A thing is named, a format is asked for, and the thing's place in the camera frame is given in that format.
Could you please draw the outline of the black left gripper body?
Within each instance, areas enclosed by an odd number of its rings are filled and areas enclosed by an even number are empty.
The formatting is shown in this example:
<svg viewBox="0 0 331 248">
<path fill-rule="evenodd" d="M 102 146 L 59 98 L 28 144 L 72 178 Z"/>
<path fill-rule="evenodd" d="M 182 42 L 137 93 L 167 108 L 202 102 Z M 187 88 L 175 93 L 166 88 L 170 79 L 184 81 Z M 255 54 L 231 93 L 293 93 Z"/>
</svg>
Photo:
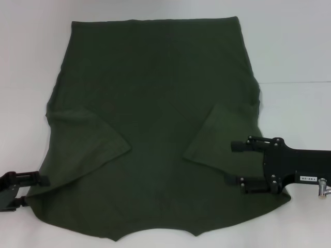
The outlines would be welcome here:
<svg viewBox="0 0 331 248">
<path fill-rule="evenodd" d="M 14 212 L 18 208 L 16 196 L 19 183 L 16 173 L 6 173 L 1 176 L 1 212 Z"/>
</svg>

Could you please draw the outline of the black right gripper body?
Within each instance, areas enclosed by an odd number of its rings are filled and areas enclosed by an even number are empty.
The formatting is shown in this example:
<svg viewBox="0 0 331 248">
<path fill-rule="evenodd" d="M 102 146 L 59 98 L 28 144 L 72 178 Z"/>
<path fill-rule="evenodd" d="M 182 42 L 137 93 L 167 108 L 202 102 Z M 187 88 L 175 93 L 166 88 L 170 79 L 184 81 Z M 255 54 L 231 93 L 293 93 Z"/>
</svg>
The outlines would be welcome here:
<svg viewBox="0 0 331 248">
<path fill-rule="evenodd" d="M 330 193 L 330 151 L 302 150 L 288 147 L 284 139 L 263 152 L 264 177 L 272 175 L 285 186 L 293 183 L 319 186 L 320 194 Z"/>
</svg>

